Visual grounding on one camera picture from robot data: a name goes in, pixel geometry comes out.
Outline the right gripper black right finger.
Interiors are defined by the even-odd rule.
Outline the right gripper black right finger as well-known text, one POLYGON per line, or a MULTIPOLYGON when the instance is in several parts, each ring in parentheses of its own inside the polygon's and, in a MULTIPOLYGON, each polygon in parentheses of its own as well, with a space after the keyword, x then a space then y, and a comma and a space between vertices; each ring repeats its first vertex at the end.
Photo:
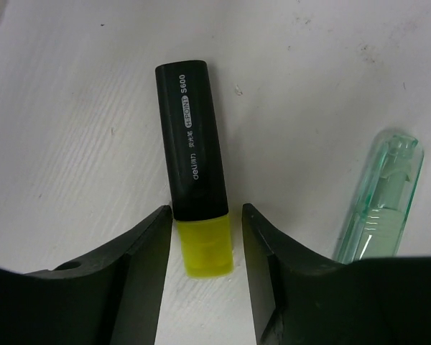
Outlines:
POLYGON ((431 344, 431 257, 341 264, 242 209, 258 344, 431 344))

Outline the pale green highlighter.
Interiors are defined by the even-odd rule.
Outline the pale green highlighter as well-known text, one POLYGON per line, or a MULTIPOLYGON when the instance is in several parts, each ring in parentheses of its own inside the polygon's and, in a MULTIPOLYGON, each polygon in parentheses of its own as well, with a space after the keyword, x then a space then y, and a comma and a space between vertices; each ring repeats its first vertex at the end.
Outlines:
POLYGON ((333 259, 349 264, 397 254, 424 160, 401 129, 379 132, 366 158, 333 259))

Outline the yellow cap black highlighter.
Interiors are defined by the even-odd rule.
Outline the yellow cap black highlighter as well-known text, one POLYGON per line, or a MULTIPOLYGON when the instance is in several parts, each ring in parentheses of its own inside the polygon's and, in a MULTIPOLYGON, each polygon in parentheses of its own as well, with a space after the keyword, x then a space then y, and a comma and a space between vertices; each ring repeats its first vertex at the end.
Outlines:
POLYGON ((187 60, 155 69, 172 199, 188 276, 233 269, 231 227, 208 65, 187 60))

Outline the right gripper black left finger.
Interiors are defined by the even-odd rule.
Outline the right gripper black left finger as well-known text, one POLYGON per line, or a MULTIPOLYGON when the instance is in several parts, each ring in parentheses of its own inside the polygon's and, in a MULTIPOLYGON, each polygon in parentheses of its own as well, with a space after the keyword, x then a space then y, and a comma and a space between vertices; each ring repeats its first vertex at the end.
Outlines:
POLYGON ((172 211, 53 270, 0 268, 0 344, 153 344, 172 211))

